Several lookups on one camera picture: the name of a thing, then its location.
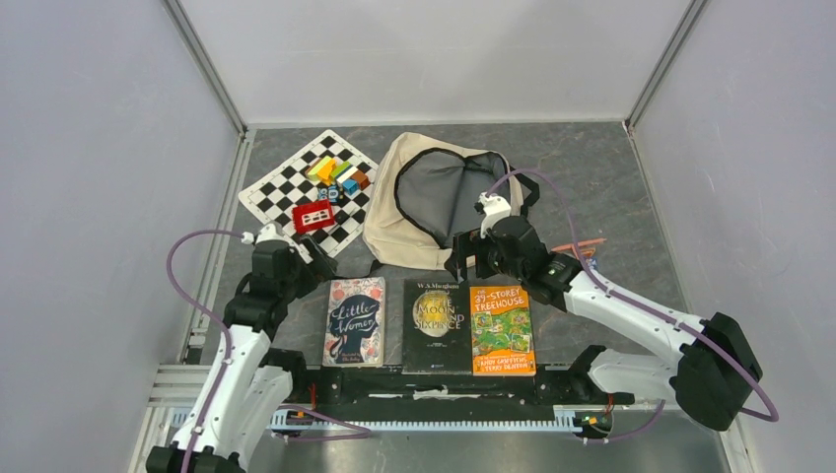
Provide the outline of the beige canvas backpack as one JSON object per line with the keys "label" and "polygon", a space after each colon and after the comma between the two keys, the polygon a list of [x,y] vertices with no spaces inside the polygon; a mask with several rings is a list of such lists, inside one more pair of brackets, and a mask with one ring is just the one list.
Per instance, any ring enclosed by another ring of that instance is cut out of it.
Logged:
{"label": "beige canvas backpack", "polygon": [[539,200],[539,185],[503,155],[404,132],[391,143],[374,179],[362,237],[382,264],[443,270],[453,239],[478,230],[475,208],[485,191],[505,198],[513,215]]}

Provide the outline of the Little Women book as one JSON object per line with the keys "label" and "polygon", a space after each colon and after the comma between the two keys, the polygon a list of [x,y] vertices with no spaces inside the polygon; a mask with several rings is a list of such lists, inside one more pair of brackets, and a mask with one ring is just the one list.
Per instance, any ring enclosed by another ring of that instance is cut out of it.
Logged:
{"label": "Little Women book", "polygon": [[325,367],[381,367],[384,323],[383,277],[331,281],[322,364]]}

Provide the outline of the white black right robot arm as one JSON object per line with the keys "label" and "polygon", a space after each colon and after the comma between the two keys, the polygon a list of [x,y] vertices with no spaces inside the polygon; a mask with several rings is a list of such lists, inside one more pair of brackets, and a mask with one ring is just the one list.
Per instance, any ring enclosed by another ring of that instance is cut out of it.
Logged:
{"label": "white black right robot arm", "polygon": [[457,234],[445,266],[460,280],[470,269],[481,279],[509,276],[538,303],[593,320],[647,349],[632,355],[588,346],[569,376],[572,394],[583,402],[604,393],[664,400],[723,432],[744,413],[763,375],[732,317],[718,312],[703,319],[626,291],[576,257],[547,249],[524,217]]}

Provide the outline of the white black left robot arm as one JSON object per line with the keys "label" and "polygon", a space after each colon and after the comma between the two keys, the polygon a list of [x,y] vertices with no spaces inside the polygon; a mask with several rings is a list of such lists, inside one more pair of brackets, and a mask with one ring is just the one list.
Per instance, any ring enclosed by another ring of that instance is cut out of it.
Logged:
{"label": "white black left robot arm", "polygon": [[272,343],[290,303],[334,279],[336,262],[310,236],[265,228],[241,238],[253,245],[251,269],[219,319],[217,355],[174,439],[151,449],[148,472],[245,472],[280,404],[309,391],[304,355]]}

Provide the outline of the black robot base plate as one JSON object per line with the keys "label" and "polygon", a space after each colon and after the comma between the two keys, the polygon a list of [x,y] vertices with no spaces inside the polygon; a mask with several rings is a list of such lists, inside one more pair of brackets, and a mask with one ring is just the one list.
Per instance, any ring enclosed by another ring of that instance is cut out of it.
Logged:
{"label": "black robot base plate", "polygon": [[606,394],[588,375],[559,365],[539,364],[529,376],[409,374],[384,366],[309,368],[285,402],[342,421],[546,421],[555,406],[630,406],[635,396]]}

